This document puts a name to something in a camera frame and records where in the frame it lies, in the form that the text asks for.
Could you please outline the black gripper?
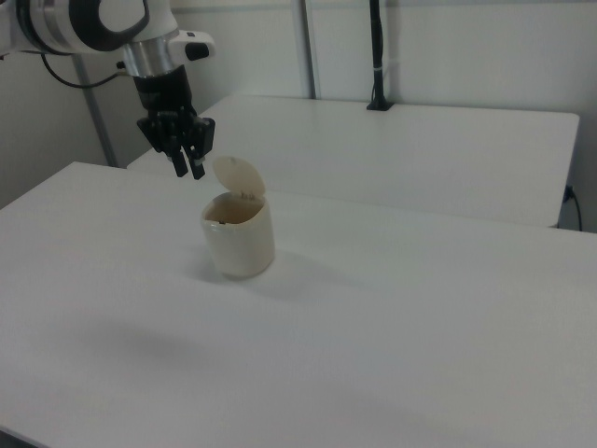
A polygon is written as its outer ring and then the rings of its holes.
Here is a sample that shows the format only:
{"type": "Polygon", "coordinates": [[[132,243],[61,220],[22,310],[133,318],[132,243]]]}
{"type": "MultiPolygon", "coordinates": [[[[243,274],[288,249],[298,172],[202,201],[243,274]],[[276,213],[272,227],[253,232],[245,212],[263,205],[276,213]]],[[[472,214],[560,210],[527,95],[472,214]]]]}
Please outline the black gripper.
{"type": "Polygon", "coordinates": [[[146,111],[146,115],[137,120],[137,127],[151,147],[170,160],[178,177],[186,175],[188,168],[181,149],[182,137],[175,113],[181,113],[191,120],[185,131],[183,148],[193,178],[200,180],[205,176],[204,159],[213,148],[215,121],[196,117],[186,67],[181,65],[156,77],[132,79],[146,111]]]}

